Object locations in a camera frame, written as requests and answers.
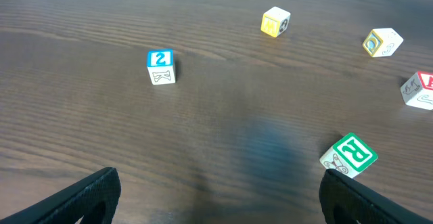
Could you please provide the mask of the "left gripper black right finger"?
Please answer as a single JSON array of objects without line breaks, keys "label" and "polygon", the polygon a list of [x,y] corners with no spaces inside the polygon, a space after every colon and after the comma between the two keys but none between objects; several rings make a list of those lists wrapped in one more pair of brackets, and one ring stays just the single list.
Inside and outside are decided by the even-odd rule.
[{"label": "left gripper black right finger", "polygon": [[327,224],[432,224],[335,169],[327,169],[319,188]]}]

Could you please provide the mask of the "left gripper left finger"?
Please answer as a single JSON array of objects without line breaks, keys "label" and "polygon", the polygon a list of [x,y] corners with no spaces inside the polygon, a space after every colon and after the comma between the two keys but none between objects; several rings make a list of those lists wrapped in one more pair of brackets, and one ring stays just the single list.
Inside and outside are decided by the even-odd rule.
[{"label": "left gripper left finger", "polygon": [[110,224],[121,194],[118,172],[103,168],[1,220],[1,224]]}]

